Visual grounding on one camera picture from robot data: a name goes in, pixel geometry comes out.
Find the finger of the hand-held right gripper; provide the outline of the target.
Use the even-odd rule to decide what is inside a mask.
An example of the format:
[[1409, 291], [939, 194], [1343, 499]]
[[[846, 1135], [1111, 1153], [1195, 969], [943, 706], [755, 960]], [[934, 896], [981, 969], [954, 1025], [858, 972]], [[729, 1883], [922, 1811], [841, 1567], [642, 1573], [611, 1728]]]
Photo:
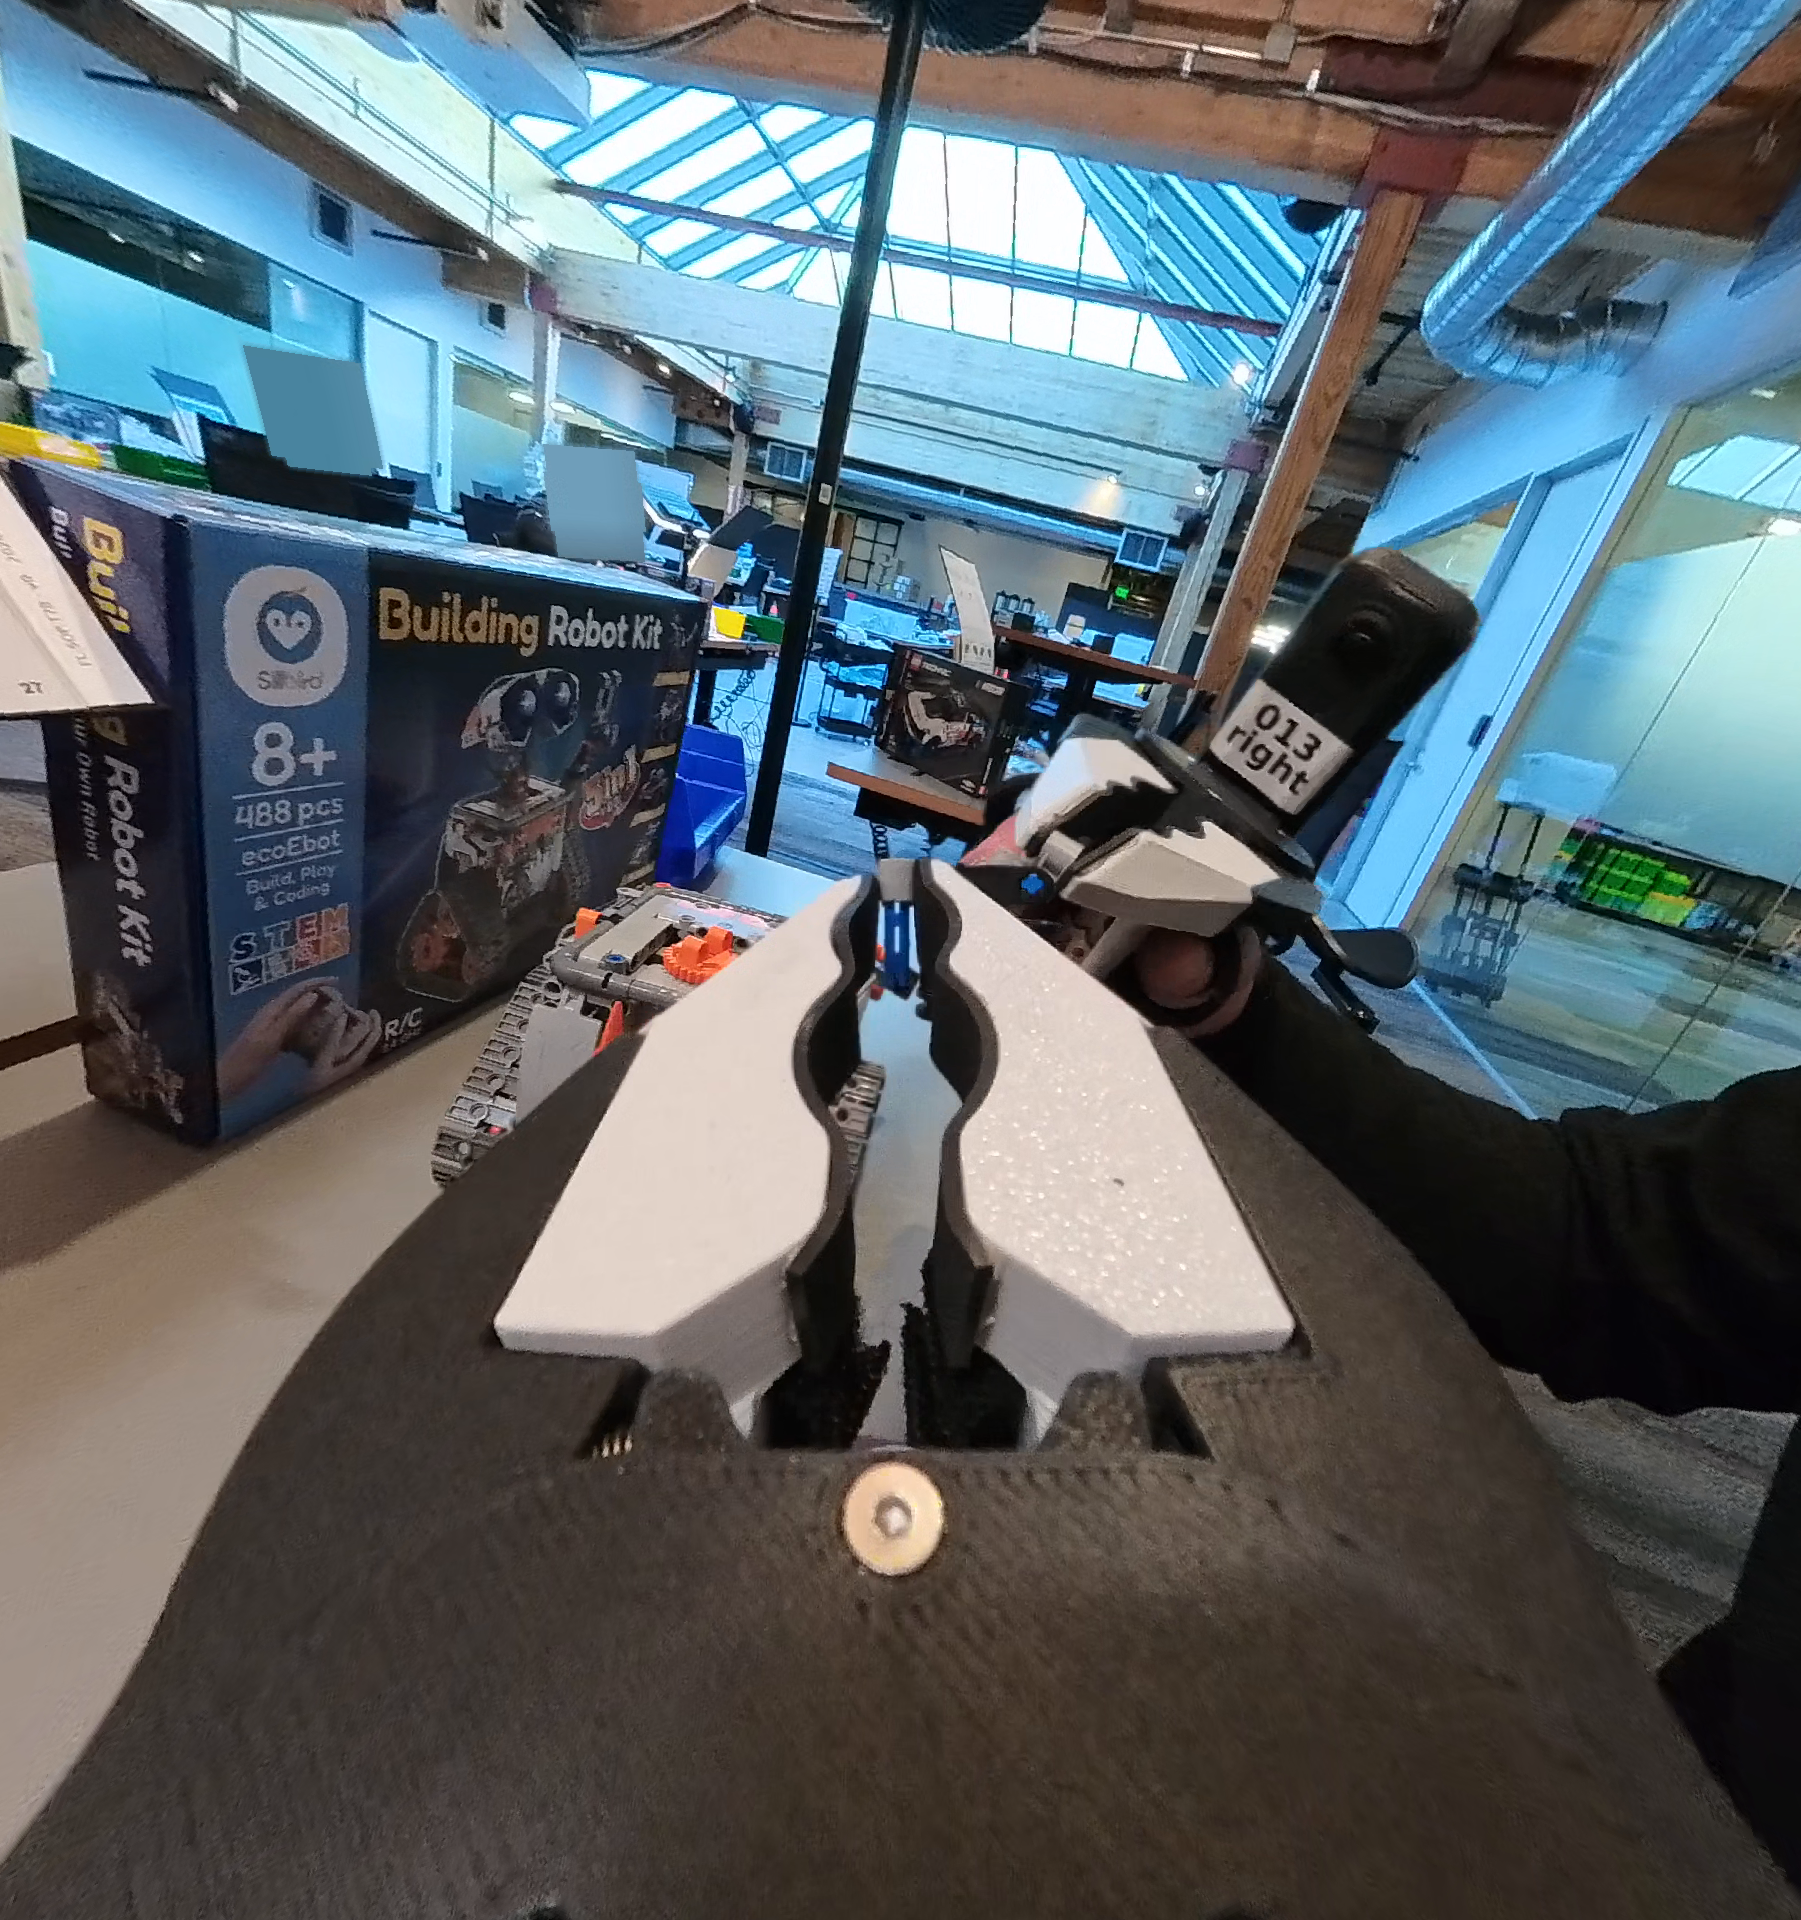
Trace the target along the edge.
[[1127, 737], [1065, 737], [1015, 804], [1036, 877], [1161, 877], [1178, 781]]

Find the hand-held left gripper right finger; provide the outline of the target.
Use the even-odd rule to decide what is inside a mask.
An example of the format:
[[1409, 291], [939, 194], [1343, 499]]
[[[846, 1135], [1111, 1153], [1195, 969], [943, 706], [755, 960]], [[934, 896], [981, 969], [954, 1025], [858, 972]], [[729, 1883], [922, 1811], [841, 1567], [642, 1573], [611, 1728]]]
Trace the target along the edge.
[[951, 866], [925, 870], [941, 1144], [925, 1312], [944, 1367], [1057, 1406], [1080, 1376], [1297, 1336], [1150, 1025]]

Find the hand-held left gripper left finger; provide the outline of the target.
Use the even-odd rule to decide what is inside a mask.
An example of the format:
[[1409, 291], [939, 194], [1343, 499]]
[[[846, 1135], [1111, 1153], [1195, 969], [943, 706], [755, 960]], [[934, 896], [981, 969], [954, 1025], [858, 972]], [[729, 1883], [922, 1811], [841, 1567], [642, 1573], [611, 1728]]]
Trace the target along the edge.
[[[792, 947], [800, 913], [735, 980]], [[496, 1341], [518, 1355], [700, 1375], [735, 1411], [778, 1385], [853, 1400], [866, 1367], [853, 1196], [832, 1199], [820, 1178], [815, 1119], [716, 1093], [701, 1045], [663, 1067], [667, 1039], [707, 1004], [670, 1008], [572, 1078], [605, 1107], [496, 1312]]]

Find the grey orange tracked toy robot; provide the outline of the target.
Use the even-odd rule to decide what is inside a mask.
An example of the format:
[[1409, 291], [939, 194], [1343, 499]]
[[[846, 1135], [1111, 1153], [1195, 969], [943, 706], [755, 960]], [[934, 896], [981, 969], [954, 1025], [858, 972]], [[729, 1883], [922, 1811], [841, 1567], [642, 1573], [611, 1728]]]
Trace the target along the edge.
[[688, 1033], [667, 1039], [663, 1067], [701, 1045], [716, 1093], [753, 1093], [775, 1119], [815, 1119], [820, 1178], [832, 1199], [853, 1196], [884, 1088], [884, 1069], [863, 1067], [855, 1033], [870, 964], [853, 958], [853, 938], [870, 900], [863, 877], [832, 884], [792, 922], [792, 947], [773, 951], [761, 976], [744, 980], [744, 956], [786, 919], [659, 884], [581, 911], [513, 989], [450, 1097], [432, 1142], [433, 1183], [452, 1185], [605, 1047], [707, 996]]

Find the blue connector pin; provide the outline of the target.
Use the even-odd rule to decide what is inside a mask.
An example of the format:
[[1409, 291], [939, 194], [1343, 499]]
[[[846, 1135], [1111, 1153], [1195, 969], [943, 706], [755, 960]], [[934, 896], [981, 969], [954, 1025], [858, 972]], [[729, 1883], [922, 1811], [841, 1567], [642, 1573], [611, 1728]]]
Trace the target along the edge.
[[909, 859], [881, 857], [874, 864], [879, 933], [868, 996], [909, 997], [917, 985], [913, 956], [913, 873]]

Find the black printed box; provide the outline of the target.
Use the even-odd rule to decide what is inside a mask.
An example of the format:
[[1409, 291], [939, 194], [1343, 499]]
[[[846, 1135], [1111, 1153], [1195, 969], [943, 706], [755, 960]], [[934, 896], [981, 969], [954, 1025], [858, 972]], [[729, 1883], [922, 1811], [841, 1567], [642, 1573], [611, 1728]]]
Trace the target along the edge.
[[1027, 686], [1009, 677], [898, 644], [872, 739], [884, 758], [982, 800], [1005, 777], [1027, 705]]

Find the blue plastic bin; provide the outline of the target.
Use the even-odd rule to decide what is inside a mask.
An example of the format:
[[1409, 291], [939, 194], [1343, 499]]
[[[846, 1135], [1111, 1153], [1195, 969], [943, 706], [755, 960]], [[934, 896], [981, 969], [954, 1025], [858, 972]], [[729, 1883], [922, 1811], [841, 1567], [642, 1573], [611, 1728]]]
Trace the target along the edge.
[[673, 890], [698, 890], [741, 825], [745, 807], [748, 772], [741, 739], [688, 723], [677, 752], [656, 881]]

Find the blue robot kit box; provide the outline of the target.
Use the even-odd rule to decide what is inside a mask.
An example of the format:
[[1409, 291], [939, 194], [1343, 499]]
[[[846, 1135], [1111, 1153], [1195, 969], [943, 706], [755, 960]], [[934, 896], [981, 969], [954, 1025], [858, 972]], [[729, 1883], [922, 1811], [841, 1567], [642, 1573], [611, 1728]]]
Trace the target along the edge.
[[655, 875], [698, 599], [109, 472], [13, 483], [151, 694], [41, 723], [98, 1103], [234, 1139]]

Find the open instruction booklet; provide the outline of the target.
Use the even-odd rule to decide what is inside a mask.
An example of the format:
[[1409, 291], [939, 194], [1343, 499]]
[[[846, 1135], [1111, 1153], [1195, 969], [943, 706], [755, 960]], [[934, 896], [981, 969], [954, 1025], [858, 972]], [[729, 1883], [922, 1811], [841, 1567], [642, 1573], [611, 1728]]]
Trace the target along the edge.
[[0, 470], [0, 722], [151, 703]]

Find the wooden post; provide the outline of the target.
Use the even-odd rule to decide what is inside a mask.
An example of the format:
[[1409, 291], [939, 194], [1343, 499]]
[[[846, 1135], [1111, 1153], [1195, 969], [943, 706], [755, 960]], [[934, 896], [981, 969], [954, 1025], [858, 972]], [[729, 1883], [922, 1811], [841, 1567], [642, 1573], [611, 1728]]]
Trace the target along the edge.
[[1291, 413], [1273, 452], [1263, 492], [1249, 523], [1223, 600], [1200, 661], [1205, 722], [1223, 715], [1247, 661], [1252, 630], [1266, 611], [1322, 464], [1343, 420], [1369, 338], [1379, 325], [1424, 217], [1424, 196], [1382, 187], [1353, 235], [1351, 255], [1325, 310], [1313, 359], [1297, 389]]

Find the silver ventilation duct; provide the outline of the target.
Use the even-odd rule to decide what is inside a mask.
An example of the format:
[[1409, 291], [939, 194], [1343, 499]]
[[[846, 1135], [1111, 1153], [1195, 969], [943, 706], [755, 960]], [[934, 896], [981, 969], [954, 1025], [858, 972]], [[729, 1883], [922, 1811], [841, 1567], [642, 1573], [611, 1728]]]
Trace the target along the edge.
[[1527, 391], [1627, 372], [1655, 342], [1662, 301], [1544, 316], [1514, 298], [1798, 16], [1801, 3], [1675, 4], [1424, 296], [1426, 351], [1461, 376]]

